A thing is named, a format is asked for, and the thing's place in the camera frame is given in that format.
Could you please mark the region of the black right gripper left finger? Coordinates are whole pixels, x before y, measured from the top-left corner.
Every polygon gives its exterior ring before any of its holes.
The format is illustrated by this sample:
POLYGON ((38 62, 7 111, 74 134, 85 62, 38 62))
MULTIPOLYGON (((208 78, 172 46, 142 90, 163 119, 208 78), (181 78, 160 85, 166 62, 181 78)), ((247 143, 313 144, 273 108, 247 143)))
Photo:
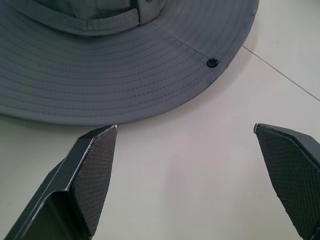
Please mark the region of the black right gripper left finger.
POLYGON ((118 128, 107 125, 77 139, 45 177, 7 240, 90 240, 110 185, 118 128))

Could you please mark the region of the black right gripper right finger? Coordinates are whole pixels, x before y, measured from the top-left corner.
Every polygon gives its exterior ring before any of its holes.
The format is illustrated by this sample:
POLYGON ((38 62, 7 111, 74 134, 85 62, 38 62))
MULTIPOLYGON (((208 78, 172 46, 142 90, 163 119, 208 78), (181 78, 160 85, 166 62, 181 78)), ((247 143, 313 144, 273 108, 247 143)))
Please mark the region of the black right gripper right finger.
POLYGON ((257 123, 253 129, 272 187, 299 236, 320 238, 320 144, 292 129, 257 123))

